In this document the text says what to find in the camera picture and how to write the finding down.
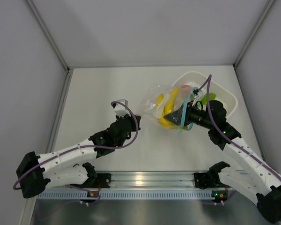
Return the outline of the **clear zip top bag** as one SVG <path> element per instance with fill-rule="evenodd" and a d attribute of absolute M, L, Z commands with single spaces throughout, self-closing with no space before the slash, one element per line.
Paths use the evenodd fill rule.
<path fill-rule="evenodd" d="M 200 105 L 199 110 L 203 110 L 201 100 L 204 95 L 198 87 L 186 84 L 178 87 L 154 84 L 141 101 L 137 114 L 149 118 L 163 128 L 182 133 L 193 127 L 193 123 L 186 124 L 187 110 L 197 104 Z"/>

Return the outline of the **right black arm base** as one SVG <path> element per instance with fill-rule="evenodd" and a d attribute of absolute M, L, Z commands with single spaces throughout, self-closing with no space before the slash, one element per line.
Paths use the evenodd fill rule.
<path fill-rule="evenodd" d="M 200 189 L 222 188 L 224 185 L 220 182 L 217 175 L 211 172 L 194 173 L 195 187 Z"/>

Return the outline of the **yellow fake banana bunch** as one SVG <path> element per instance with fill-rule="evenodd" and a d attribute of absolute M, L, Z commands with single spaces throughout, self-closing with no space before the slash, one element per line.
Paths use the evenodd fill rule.
<path fill-rule="evenodd" d="M 175 100 L 178 96 L 179 89 L 175 88 L 170 93 L 165 95 L 160 94 L 156 101 L 156 109 L 154 115 L 158 118 L 160 125 L 167 129 L 174 129 L 176 125 L 164 119 L 164 115 L 174 111 Z"/>

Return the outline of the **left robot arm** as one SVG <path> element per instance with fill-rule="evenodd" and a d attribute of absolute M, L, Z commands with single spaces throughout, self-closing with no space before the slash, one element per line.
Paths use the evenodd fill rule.
<path fill-rule="evenodd" d="M 117 116 L 107 129 L 65 149 L 46 153 L 27 153 L 16 169 L 18 180 L 14 190 L 24 198 L 32 198 L 49 188 L 72 186 L 78 189 L 97 186 L 98 175 L 92 160 L 123 149 L 135 141 L 132 133 L 140 131 L 139 115 Z"/>

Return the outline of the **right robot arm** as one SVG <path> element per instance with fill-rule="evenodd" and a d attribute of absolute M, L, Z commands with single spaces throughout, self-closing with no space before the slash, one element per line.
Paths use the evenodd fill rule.
<path fill-rule="evenodd" d="M 231 157 L 245 172 L 229 170 L 229 164 L 220 162 L 209 174 L 214 186 L 228 185 L 253 202 L 269 223 L 281 221 L 281 175 L 262 160 L 246 143 L 241 134 L 226 120 L 226 110 L 220 101 L 212 100 L 206 109 L 192 103 L 175 106 L 166 104 L 163 118 L 177 126 L 192 123 L 208 129 L 213 144 Z"/>

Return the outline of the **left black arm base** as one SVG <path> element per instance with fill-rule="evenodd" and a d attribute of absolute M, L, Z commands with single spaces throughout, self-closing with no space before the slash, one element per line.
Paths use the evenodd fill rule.
<path fill-rule="evenodd" d="M 100 172 L 96 176 L 90 176 L 82 184 L 84 188 L 110 188 L 111 173 Z"/>

